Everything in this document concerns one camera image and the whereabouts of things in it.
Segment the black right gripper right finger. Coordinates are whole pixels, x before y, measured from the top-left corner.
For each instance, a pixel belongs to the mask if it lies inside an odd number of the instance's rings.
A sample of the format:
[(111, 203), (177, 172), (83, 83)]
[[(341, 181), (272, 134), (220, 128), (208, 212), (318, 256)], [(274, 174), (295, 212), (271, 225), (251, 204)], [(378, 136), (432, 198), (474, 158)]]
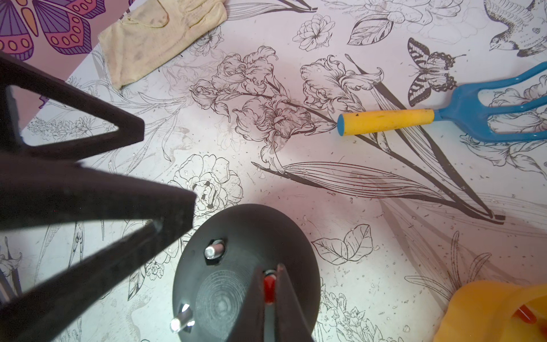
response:
[(283, 264), (278, 264), (276, 270), (275, 307), (276, 341), (313, 341), (289, 273)]

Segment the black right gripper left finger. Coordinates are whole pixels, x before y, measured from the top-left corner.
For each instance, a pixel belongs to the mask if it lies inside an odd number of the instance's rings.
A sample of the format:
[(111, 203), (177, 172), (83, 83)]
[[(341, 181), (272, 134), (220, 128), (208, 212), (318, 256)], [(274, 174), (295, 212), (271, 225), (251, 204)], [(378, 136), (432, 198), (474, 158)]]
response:
[(264, 312), (264, 272), (257, 267), (227, 341), (262, 342), (264, 340)]

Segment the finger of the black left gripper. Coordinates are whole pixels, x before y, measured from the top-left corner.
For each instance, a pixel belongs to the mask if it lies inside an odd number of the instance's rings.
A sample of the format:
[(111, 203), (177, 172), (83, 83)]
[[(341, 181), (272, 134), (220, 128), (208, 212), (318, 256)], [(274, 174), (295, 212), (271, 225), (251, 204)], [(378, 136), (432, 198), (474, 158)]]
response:
[[(22, 140), (10, 86), (18, 86), (112, 123), (118, 129), (78, 140), (32, 146)], [(143, 141), (145, 123), (8, 54), (1, 54), (1, 152), (46, 160), (81, 160)]]
[(1, 156), (1, 228), (143, 219), (145, 226), (1, 308), (1, 340), (48, 341), (192, 227), (196, 196), (165, 184)]

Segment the black round screw base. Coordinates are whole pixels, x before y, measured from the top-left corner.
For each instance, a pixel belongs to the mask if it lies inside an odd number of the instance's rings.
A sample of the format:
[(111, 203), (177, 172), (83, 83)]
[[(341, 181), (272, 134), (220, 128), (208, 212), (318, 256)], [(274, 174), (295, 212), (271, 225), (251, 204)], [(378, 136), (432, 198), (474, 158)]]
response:
[[(217, 239), (224, 255), (214, 261), (205, 248)], [(257, 267), (277, 270), (283, 264), (290, 276), (307, 326), (316, 324), (321, 282), (310, 242), (284, 213), (258, 204), (237, 205), (209, 218), (182, 253), (173, 284), (173, 317), (189, 304), (195, 325), (176, 333), (181, 341), (227, 341)], [(275, 338), (275, 303), (265, 304), (264, 340)]]

